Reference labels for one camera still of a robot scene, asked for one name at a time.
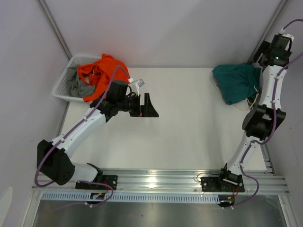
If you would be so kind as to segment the grey shorts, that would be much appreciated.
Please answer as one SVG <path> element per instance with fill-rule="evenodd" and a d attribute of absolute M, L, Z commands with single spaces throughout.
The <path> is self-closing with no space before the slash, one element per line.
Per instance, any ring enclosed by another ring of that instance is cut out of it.
<path fill-rule="evenodd" d="M 95 85 L 86 85 L 77 73 L 77 67 L 68 67 L 66 71 L 66 89 L 69 96 L 84 98 L 92 95 Z"/>

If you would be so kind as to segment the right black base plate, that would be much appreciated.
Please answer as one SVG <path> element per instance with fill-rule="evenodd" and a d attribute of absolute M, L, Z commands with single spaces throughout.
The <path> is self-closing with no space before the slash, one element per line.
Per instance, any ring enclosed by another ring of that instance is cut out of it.
<path fill-rule="evenodd" d="M 233 182 L 217 176 L 200 177 L 203 192 L 245 192 L 243 180 Z"/>

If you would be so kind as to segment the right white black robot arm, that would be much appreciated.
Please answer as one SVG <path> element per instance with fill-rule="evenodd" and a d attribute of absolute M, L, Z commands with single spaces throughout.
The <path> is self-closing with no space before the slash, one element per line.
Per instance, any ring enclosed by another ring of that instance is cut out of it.
<path fill-rule="evenodd" d="M 260 99 L 244 118 L 242 140 L 216 179 L 216 188 L 220 192 L 244 191 L 242 178 L 250 157 L 255 149 L 271 139 L 286 117 L 281 110 L 280 96 L 293 41 L 292 35 L 281 31 L 271 42 L 264 41 L 254 57 L 262 69 Z"/>

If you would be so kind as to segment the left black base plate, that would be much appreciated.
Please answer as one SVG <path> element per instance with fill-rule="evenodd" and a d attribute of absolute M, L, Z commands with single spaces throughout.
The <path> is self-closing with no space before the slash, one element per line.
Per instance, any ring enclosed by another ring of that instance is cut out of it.
<path fill-rule="evenodd" d="M 78 190 L 116 190 L 118 183 L 117 175 L 99 175 L 92 182 L 80 181 L 76 183 Z"/>

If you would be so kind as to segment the aluminium corner post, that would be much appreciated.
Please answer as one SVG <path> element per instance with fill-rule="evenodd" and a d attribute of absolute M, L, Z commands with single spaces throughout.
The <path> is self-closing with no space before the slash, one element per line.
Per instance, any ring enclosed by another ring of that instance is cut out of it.
<path fill-rule="evenodd" d="M 72 54 L 71 51 L 53 17 L 53 14 L 51 13 L 48 4 L 45 0 L 36 0 L 42 14 L 44 15 L 50 29 L 52 30 L 58 44 L 60 45 L 63 53 L 65 54 L 65 56 L 67 57 L 68 60 L 71 59 Z"/>
<path fill-rule="evenodd" d="M 291 0 L 280 0 L 277 7 L 275 8 L 273 14 L 270 17 L 270 20 L 266 23 L 265 29 L 262 32 L 261 37 L 259 38 L 256 47 L 254 48 L 252 54 L 250 55 L 249 59 L 247 60 L 247 64 L 251 64 L 254 58 L 254 55 L 257 53 L 259 47 L 263 43 L 264 40 L 271 34 L 272 30 L 275 28 L 275 25 L 281 18 L 283 12 L 286 10 L 288 4 Z"/>

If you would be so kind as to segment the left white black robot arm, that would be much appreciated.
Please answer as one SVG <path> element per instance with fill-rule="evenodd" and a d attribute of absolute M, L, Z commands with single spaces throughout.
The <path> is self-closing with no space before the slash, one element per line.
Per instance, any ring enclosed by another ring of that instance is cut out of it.
<path fill-rule="evenodd" d="M 128 112 L 131 117 L 158 118 L 149 93 L 144 94 L 144 104 L 140 104 L 139 90 L 143 85 L 141 79 L 131 83 L 121 80 L 111 82 L 71 129 L 51 141 L 38 143 L 36 172 L 43 173 L 51 179 L 51 183 L 58 185 L 76 181 L 98 189 L 103 183 L 102 170 L 90 163 L 73 163 L 71 157 L 83 141 L 119 112 Z"/>

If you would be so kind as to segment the teal green shorts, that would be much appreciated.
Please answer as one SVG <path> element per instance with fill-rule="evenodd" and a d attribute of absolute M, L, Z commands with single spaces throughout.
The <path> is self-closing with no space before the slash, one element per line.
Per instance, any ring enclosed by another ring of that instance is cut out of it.
<path fill-rule="evenodd" d="M 213 77 L 228 105 L 246 99 L 256 99 L 261 92 L 259 85 L 260 68 L 250 64 L 226 64 L 213 68 Z"/>

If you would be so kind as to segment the orange shorts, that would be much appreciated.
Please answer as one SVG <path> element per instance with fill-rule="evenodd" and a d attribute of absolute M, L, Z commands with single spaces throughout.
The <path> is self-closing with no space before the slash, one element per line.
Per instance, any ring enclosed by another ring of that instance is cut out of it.
<path fill-rule="evenodd" d="M 80 65 L 77 73 L 82 82 L 87 86 L 94 86 L 95 91 L 83 98 L 91 102 L 99 98 L 107 89 L 110 79 L 121 80 L 128 83 L 129 71 L 126 65 L 109 54 L 102 54 L 102 58 L 94 63 Z"/>

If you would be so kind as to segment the white plastic basket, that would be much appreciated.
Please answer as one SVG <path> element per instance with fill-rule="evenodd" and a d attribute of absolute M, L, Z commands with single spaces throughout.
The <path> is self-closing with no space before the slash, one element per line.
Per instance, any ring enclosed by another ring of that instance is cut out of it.
<path fill-rule="evenodd" d="M 76 65 L 91 64 L 101 58 L 102 58 L 101 56 L 95 56 L 95 55 L 84 54 L 84 53 L 78 53 L 78 54 L 72 56 L 71 59 L 69 60 L 69 62 L 67 63 L 66 67 L 64 68 L 58 81 L 56 82 L 56 84 L 52 90 L 52 95 L 56 98 L 63 99 L 67 102 L 83 102 L 82 98 L 73 97 L 68 94 L 68 89 L 66 87 L 67 69 L 69 67 L 74 67 Z"/>

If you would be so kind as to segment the left aluminium corner post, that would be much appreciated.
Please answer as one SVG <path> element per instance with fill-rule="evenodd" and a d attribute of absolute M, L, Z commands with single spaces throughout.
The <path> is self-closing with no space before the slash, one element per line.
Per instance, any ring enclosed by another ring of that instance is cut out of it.
<path fill-rule="evenodd" d="M 48 4 L 45 0 L 36 0 L 42 14 L 44 15 L 50 29 L 52 30 L 58 44 L 60 45 L 63 53 L 65 54 L 65 56 L 67 57 L 68 60 L 71 59 L 72 54 L 71 51 L 53 17 L 53 14 L 51 13 Z"/>

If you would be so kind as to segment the right aluminium corner post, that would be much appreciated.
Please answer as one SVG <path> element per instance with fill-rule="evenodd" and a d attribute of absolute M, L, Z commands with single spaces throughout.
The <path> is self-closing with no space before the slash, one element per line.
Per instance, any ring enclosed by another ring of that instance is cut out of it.
<path fill-rule="evenodd" d="M 286 10 L 288 4 L 291 0 L 280 0 L 277 7 L 275 8 L 273 14 L 270 17 L 270 20 L 266 23 L 265 29 L 262 32 L 261 37 L 259 38 L 256 47 L 254 48 L 252 54 L 250 55 L 249 59 L 247 60 L 247 64 L 251 64 L 254 58 L 254 55 L 257 53 L 259 47 L 263 43 L 264 40 L 271 34 L 272 30 L 275 28 L 275 25 L 281 18 L 283 12 Z"/>

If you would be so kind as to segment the aluminium table edge rail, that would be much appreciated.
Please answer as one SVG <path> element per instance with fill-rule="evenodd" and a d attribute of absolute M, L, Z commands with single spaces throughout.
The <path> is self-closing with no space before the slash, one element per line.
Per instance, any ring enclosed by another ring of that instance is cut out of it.
<path fill-rule="evenodd" d="M 206 170 L 131 170 L 105 169 L 106 175 L 117 175 L 116 192 L 130 193 L 201 193 L 202 187 L 197 176 L 208 176 Z M 289 194 L 286 179 L 273 173 L 248 172 L 259 182 L 258 195 L 285 195 Z"/>

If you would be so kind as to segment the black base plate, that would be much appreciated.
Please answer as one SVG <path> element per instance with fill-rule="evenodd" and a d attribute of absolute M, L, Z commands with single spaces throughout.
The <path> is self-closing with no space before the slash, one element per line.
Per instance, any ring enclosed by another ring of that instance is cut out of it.
<path fill-rule="evenodd" d="M 99 175 L 92 182 L 80 181 L 76 183 L 78 190 L 116 190 L 118 183 L 117 175 Z"/>
<path fill-rule="evenodd" d="M 217 176 L 200 177 L 203 192 L 245 192 L 243 180 L 233 182 Z"/>

